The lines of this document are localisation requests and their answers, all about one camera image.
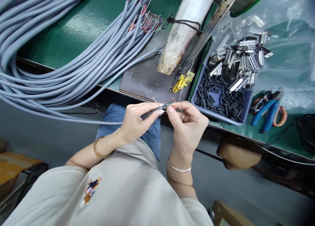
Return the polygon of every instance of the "white tube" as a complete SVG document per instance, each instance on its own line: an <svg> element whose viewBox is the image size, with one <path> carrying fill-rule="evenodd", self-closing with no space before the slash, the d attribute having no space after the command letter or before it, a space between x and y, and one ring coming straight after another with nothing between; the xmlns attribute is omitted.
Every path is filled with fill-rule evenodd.
<svg viewBox="0 0 315 226"><path fill-rule="evenodd" d="M201 24L213 1L214 0L182 0L175 20L189 20ZM187 22L187 24L199 30L197 24L189 22ZM168 36L167 44L160 58L157 71L167 75L172 74L196 33L196 30L187 25L175 23Z"/></svg>

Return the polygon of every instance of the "floor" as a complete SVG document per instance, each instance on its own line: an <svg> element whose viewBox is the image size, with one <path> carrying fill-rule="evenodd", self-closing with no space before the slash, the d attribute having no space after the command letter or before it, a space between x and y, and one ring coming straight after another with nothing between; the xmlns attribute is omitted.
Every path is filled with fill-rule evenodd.
<svg viewBox="0 0 315 226"><path fill-rule="evenodd" d="M106 108L97 115L101 119ZM77 108L74 112L90 112ZM17 110L0 100L0 137L9 140L9 150L38 158L50 168L62 166L77 151L94 141L97 125L62 122ZM218 143L210 137L218 135L207 130L199 149L215 154ZM166 176L166 161L173 142L173 130L162 117L161 162L158 167ZM230 171L215 159L195 152L192 164L194 188L199 201L206 207L219 199L245 215L256 226L306 225L314 210L314 201L288 188L270 182L252 169Z"/></svg>

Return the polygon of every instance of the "cable bundle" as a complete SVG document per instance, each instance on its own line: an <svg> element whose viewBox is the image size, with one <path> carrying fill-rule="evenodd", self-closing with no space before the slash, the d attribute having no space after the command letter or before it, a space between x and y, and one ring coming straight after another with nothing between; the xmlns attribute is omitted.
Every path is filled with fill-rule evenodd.
<svg viewBox="0 0 315 226"><path fill-rule="evenodd" d="M60 111L91 101L124 71L164 47L133 60L162 22L146 13L150 1L126 0L123 12L78 57L58 70L35 75L17 67L17 51L80 0L0 0L0 99L26 112L57 120L121 124L71 117ZM111 76L94 95L77 102Z"/></svg>

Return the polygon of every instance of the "embroidered patch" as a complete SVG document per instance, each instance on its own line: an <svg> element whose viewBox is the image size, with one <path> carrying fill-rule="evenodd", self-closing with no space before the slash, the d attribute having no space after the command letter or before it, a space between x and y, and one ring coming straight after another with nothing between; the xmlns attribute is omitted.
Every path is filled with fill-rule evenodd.
<svg viewBox="0 0 315 226"><path fill-rule="evenodd" d="M92 182L92 179L88 183L88 187L85 190L85 197L84 200L82 201L83 205L86 205L87 203L90 202L92 199L92 196L95 194L95 188L99 184L99 181L101 180L101 177L98 177L95 181Z"/></svg>

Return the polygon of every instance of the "yellow clip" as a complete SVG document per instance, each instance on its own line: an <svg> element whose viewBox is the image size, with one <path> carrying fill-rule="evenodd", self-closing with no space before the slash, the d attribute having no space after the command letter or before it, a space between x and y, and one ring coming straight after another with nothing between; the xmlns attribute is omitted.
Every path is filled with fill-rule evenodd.
<svg viewBox="0 0 315 226"><path fill-rule="evenodd" d="M195 74L193 72L187 71L186 74L182 74L176 83L175 87L173 88L173 93L178 92L178 90L181 90L184 86L186 87L191 81L193 80Z"/></svg>

